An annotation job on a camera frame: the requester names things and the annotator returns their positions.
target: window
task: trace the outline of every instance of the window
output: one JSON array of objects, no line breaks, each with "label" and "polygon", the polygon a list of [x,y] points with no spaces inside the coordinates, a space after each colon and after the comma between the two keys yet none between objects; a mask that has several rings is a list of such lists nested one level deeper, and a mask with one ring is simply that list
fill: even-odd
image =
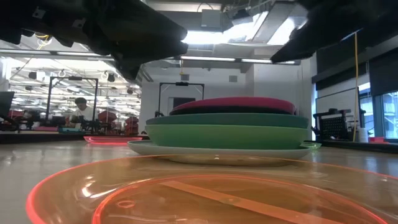
[{"label": "window", "polygon": [[383,94],[382,102],[384,137],[398,139],[398,92]]},{"label": "window", "polygon": [[368,130],[368,136],[374,137],[373,99],[370,83],[359,86],[359,104],[361,105],[361,109],[365,110],[364,124],[366,130]]}]

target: computer monitor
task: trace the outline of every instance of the computer monitor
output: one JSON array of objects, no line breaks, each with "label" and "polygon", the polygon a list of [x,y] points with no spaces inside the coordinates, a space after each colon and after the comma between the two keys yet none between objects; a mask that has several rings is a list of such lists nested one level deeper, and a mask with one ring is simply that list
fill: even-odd
[{"label": "computer monitor", "polygon": [[11,108],[12,99],[14,98],[13,91],[0,92],[0,116],[7,117]]}]

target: white plate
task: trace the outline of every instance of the white plate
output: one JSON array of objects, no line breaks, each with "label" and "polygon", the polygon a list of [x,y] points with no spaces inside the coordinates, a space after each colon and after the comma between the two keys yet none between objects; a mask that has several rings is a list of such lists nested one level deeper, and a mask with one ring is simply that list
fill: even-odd
[{"label": "white plate", "polygon": [[245,155],[262,156],[281,159],[300,159],[306,156],[311,150],[305,149],[203,149],[189,147],[166,147],[157,146],[152,141],[129,141],[128,145],[134,152],[143,155],[176,155],[176,154],[213,154],[213,155]]}]

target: ceiling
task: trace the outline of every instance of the ceiling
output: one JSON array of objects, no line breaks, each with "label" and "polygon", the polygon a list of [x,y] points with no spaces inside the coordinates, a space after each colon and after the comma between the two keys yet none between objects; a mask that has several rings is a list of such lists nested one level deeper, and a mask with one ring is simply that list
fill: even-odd
[{"label": "ceiling", "polygon": [[[291,31],[305,22],[307,12],[292,1],[246,1],[246,0],[146,0],[148,6],[166,15],[169,19],[188,30],[184,40],[189,44],[188,56],[201,57],[232,57],[232,58],[270,58],[285,44]],[[202,10],[219,10],[221,26],[219,30],[209,31],[203,27]],[[239,9],[247,9],[252,22],[234,26],[231,18]],[[14,45],[0,42],[0,49],[51,50],[55,52],[91,52],[84,45],[74,43],[71,48],[65,47],[57,40],[43,41],[36,36],[22,36],[21,44]],[[180,68],[229,68],[240,69],[246,73],[249,66],[236,62],[204,62],[185,60],[159,60],[146,63],[136,84],[128,83],[120,76],[113,64],[107,60],[70,60],[65,58],[31,58],[29,55],[2,55],[8,58],[12,65],[11,90],[17,92],[14,107],[23,109],[25,106],[35,106],[44,110],[47,104],[50,77],[77,76],[83,78],[97,78],[99,83],[98,105],[107,106],[125,115],[138,115],[140,111],[141,82],[153,82],[150,75],[167,75],[172,72],[162,72],[166,69]],[[39,78],[28,77],[30,72],[36,72]],[[115,81],[107,81],[109,74],[114,74]],[[52,90],[52,111],[70,112],[74,108],[73,99],[85,96],[92,99],[94,83],[76,82],[68,79],[56,80],[57,86]]]}]

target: green plate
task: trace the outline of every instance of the green plate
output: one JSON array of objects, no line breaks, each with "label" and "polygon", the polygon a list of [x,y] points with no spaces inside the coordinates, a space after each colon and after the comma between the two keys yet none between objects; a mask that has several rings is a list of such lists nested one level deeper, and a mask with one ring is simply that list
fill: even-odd
[{"label": "green plate", "polygon": [[217,149],[296,149],[308,136],[304,128],[272,126],[153,124],[146,130],[158,146]]},{"label": "green plate", "polygon": [[286,114],[212,113],[164,116],[147,120],[147,125],[153,124],[212,124],[307,128],[308,119]]}]

